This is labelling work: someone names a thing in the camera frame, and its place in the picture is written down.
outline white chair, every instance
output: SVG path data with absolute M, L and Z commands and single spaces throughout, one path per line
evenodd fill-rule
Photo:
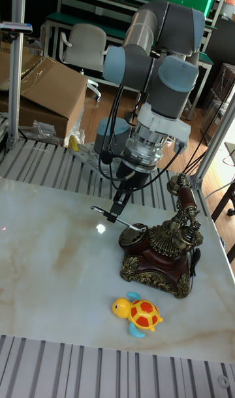
M 106 33 L 91 24 L 76 24 L 72 27 L 69 40 L 61 32 L 59 41 L 59 59 L 64 64 L 72 64 L 83 69 L 102 72 L 106 46 Z M 88 79 L 87 87 L 95 92 L 96 100 L 101 100 L 98 83 Z

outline white marble surface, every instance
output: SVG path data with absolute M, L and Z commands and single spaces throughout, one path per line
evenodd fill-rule
M 235 363 L 234 279 L 207 218 L 193 290 L 175 299 L 120 277 L 124 227 L 90 209 L 111 201 L 1 178 L 0 205 L 0 333 Z M 151 226 L 172 213 L 128 205 L 121 217 Z M 128 291 L 153 301 L 164 318 L 144 339 L 112 314 Z

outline blue turtle flipper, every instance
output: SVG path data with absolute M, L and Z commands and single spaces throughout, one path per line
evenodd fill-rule
M 134 299 L 134 301 L 140 300 L 140 296 L 136 292 L 128 292 L 127 296 L 128 298 Z
M 138 339 L 141 339 L 142 337 L 145 337 L 145 334 L 141 333 L 141 331 L 139 331 L 136 328 L 135 324 L 133 324 L 132 322 L 130 322 L 130 325 L 129 325 L 129 332 L 131 333 L 131 335 L 133 337 L 137 337 Z

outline workbench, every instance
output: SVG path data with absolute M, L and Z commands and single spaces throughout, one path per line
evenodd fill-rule
M 151 226 L 171 218 L 172 175 L 136 192 L 123 219 Z M 114 190 L 70 150 L 20 139 L 0 176 L 7 281 L 0 286 L 7 290 L 0 304 L 0 398 L 235 397 L 234 278 L 200 190 L 202 258 L 192 292 L 175 299 L 120 278 L 123 227 L 90 210 L 108 208 Z M 110 311 L 128 291 L 147 295 L 164 318 L 142 340 Z

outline toy turtle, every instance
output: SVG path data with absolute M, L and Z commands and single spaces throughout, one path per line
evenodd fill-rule
M 120 318 L 128 318 L 130 321 L 129 332 L 134 337 L 145 337 L 144 333 L 138 330 L 155 331 L 155 326 L 163 321 L 160 317 L 159 309 L 151 302 L 140 299 L 139 294 L 135 292 L 127 293 L 127 297 L 134 299 L 134 302 L 126 298 L 119 298 L 112 305 L 112 311 Z

